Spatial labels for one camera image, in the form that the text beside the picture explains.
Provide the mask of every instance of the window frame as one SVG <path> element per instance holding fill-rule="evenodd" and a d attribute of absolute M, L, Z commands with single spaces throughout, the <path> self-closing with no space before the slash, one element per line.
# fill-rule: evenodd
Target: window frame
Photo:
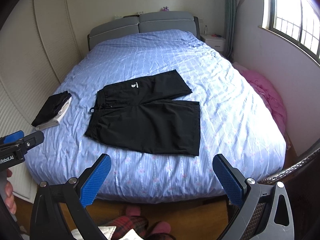
<path fill-rule="evenodd" d="M 310 49 L 308 49 L 306 46 L 304 46 L 301 43 L 301 38 L 302 38 L 302 21 L 303 21 L 303 10 L 302 10 L 302 0 L 300 0 L 301 2 L 301 25 L 300 25 L 300 33 L 299 33 L 299 40 L 297 41 L 296 39 L 292 38 L 291 36 L 287 35 L 286 33 L 283 33 L 281 31 L 279 31 L 278 29 L 274 28 L 274 23 L 275 23 L 275 15 L 276 15 L 276 0 L 270 0 L 270 20 L 269 20 L 269 30 L 282 36 L 283 38 L 285 38 L 286 40 L 289 40 L 290 42 L 292 42 L 293 44 L 295 44 L 297 47 L 299 47 L 300 49 L 302 49 L 304 52 L 306 52 L 310 57 L 312 57 L 317 63 L 320 64 L 320 41 L 319 41 L 319 45 L 318 45 L 318 51 L 316 55 L 315 53 L 313 53 Z"/>

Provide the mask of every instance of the white logo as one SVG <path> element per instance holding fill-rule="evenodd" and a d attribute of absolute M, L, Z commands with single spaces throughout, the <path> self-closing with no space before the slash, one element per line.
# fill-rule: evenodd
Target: white logo
<path fill-rule="evenodd" d="M 135 88 L 137 86 L 137 88 L 139 87 L 138 86 L 138 82 L 136 82 L 135 84 L 131 85 L 133 88 Z"/>
<path fill-rule="evenodd" d="M 12 156 L 9 156 L 9 157 L 7 157 L 7 158 L 4 158 L 4 159 L 0 160 L 0 164 L 6 163 L 6 162 L 11 161 L 11 160 L 13 160 L 13 159 L 14 159 L 13 155 L 12 155 Z"/>

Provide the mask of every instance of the window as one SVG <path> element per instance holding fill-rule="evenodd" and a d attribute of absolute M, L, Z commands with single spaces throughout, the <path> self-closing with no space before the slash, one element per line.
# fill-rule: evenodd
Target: window
<path fill-rule="evenodd" d="M 320 64 L 320 20 L 307 0 L 271 0 L 269 29 Z"/>

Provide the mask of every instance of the pink slipper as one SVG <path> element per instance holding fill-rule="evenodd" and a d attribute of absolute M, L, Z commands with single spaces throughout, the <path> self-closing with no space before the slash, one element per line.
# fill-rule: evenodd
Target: pink slipper
<path fill-rule="evenodd" d="M 127 206 L 127 208 L 125 209 L 125 215 L 126 216 L 140 216 L 141 209 L 138 206 Z"/>
<path fill-rule="evenodd" d="M 169 223 L 160 221 L 158 222 L 155 227 L 151 230 L 150 235 L 153 234 L 159 234 L 159 233 L 165 233 L 169 234 L 171 232 L 171 226 Z"/>

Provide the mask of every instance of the drawer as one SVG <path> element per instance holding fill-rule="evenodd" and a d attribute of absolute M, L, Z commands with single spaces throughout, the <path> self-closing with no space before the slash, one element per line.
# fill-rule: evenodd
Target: drawer
<path fill-rule="evenodd" d="M 216 51 L 224 51 L 225 42 L 224 41 L 209 41 L 206 40 L 205 44 L 207 44 L 209 47 L 215 49 Z"/>

